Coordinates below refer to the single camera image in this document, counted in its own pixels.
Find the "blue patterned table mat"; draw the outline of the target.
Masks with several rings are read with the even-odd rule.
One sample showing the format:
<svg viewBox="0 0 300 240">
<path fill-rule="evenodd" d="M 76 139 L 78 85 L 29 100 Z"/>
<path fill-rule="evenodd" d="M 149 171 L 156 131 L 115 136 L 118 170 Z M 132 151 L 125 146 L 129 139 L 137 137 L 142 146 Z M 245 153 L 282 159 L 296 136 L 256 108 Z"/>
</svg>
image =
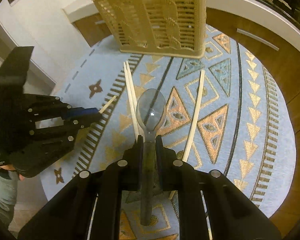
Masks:
<svg viewBox="0 0 300 240">
<path fill-rule="evenodd" d="M 288 194 L 296 160 L 284 97 L 263 64 L 235 40 L 208 27 L 205 46 L 202 59 L 124 54 L 110 36 L 78 58 L 57 95 L 73 107 L 113 105 L 78 136 L 71 153 L 42 172 L 46 197 L 82 170 L 104 170 L 132 146 L 128 61 L 136 95 L 157 88 L 166 100 L 158 131 L 164 145 L 197 170 L 219 170 L 272 216 Z"/>
</svg>

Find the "beige plastic utensil basket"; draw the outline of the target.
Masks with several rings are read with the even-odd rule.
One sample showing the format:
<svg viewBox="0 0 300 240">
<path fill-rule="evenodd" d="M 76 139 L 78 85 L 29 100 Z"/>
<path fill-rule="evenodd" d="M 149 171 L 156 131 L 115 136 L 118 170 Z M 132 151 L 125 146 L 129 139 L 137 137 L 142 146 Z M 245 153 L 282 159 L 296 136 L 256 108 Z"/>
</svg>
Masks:
<svg viewBox="0 0 300 240">
<path fill-rule="evenodd" d="M 200 59 L 206 0 L 94 0 L 120 51 Z"/>
</svg>

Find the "wooden chopstick pair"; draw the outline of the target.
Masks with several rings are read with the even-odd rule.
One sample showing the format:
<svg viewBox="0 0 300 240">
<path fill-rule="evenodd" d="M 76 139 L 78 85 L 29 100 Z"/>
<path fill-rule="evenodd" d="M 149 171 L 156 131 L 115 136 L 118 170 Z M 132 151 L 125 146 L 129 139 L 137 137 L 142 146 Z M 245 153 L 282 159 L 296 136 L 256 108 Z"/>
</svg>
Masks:
<svg viewBox="0 0 300 240">
<path fill-rule="evenodd" d="M 136 116 L 137 100 L 136 100 L 135 89 L 134 89 L 134 84 L 133 84 L 133 78 L 132 78 L 132 73 L 131 73 L 129 64 L 128 64 L 128 69 L 129 69 L 128 74 L 129 74 L 129 80 L 130 80 L 130 85 L 131 85 L 131 89 L 132 89 L 132 98 L 133 98 L 135 116 Z M 139 125 L 139 123 L 138 123 L 138 128 L 139 128 L 139 135 L 141 135 L 141 136 L 143 136 L 143 138 L 145 138 L 144 132 L 143 132 L 141 126 Z"/>
<path fill-rule="evenodd" d="M 127 61 L 125 61 L 123 63 L 123 70 L 125 73 L 126 89 L 127 89 L 130 113 L 131 113 L 131 117 L 132 117 L 134 135 L 135 135 L 135 139 L 138 140 L 139 128 L 138 128 L 138 122 L 137 122 L 136 116 L 135 116 L 135 109 L 134 109 L 134 103 L 133 103 L 133 98 L 132 98 L 132 89 L 131 89 L 130 80 L 129 80 L 129 74 L 128 74 L 129 69 L 128 69 Z"/>
</svg>

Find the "single wooden chopstick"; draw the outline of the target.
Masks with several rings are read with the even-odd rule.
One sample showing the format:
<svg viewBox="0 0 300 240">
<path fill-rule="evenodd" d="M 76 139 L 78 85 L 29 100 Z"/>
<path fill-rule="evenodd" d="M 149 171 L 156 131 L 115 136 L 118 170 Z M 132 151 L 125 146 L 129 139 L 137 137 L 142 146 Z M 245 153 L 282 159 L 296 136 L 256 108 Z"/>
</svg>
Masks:
<svg viewBox="0 0 300 240">
<path fill-rule="evenodd" d="M 187 143 L 186 143 L 186 146 L 185 146 L 184 155 L 183 155 L 182 160 L 176 160 L 176 161 L 173 162 L 177 166 L 181 166 L 181 164 L 186 163 L 188 158 L 189 158 L 189 155 L 190 155 L 190 150 L 191 150 L 191 146 L 192 146 L 192 143 L 193 143 L 194 134 L 195 134 L 196 127 L 197 127 L 198 116 L 199 116 L 199 112 L 200 112 L 200 106 L 201 106 L 202 94 L 203 94 L 203 87 L 204 87 L 204 79 L 205 79 L 205 70 L 202 69 L 200 71 L 198 94 L 197 94 L 197 98 L 196 98 L 194 114 L 193 114 L 193 118 L 192 118 L 192 123 L 191 123 L 189 136 L 187 138 Z"/>
</svg>

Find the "wooden chopstick short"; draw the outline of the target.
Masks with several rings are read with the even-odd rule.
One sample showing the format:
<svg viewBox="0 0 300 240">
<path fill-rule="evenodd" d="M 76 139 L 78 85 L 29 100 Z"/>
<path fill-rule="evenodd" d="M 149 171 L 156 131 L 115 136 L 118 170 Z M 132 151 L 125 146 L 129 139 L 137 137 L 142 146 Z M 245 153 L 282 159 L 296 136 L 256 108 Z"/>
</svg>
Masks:
<svg viewBox="0 0 300 240">
<path fill-rule="evenodd" d="M 117 96 L 113 96 L 98 112 L 102 114 L 112 103 L 113 101 L 117 98 Z"/>
</svg>

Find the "clear grey spoon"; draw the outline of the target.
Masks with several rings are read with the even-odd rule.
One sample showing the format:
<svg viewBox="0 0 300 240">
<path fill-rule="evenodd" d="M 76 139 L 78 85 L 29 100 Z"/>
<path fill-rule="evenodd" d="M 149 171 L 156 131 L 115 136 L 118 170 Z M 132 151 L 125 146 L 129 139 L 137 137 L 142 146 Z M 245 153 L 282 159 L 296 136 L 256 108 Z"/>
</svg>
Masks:
<svg viewBox="0 0 300 240">
<path fill-rule="evenodd" d="M 152 216 L 152 198 L 155 173 L 155 139 L 166 118 L 166 101 L 161 92 L 151 88 L 138 99 L 136 117 L 143 130 L 141 169 L 140 223 L 149 226 Z"/>
</svg>

